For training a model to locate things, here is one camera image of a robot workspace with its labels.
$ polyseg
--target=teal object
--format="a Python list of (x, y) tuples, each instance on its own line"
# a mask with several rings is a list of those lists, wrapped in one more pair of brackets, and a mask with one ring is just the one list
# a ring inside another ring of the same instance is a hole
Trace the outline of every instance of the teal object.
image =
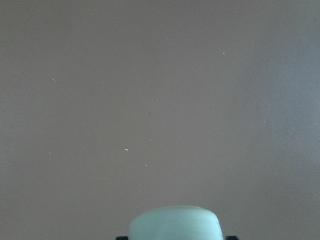
[(129, 240), (223, 240), (217, 216), (197, 206), (145, 212), (130, 225)]

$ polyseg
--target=black part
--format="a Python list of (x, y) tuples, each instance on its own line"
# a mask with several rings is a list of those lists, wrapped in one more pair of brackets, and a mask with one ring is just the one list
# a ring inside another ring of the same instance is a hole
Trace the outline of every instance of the black part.
[(226, 236), (225, 240), (239, 240), (237, 236)]

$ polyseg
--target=gray floor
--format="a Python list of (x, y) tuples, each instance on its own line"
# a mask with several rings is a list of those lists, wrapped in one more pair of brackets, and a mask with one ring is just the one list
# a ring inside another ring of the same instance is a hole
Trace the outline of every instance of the gray floor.
[(114, 240), (195, 205), (320, 235), (320, 1), (0, 8), (0, 239)]

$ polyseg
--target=gray surface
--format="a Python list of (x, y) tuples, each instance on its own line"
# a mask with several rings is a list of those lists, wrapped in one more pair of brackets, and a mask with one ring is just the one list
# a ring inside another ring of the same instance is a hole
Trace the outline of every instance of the gray surface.
[(319, 12), (2, 1), (0, 239), (113, 240), (171, 205), (241, 240), (318, 239)]

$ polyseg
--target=mint green plastic cover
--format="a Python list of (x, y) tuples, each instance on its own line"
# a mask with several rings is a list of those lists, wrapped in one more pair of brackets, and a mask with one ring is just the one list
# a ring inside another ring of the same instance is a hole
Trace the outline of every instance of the mint green plastic cover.
[(223, 240), (217, 216), (196, 206), (147, 211), (130, 225), (129, 240)]

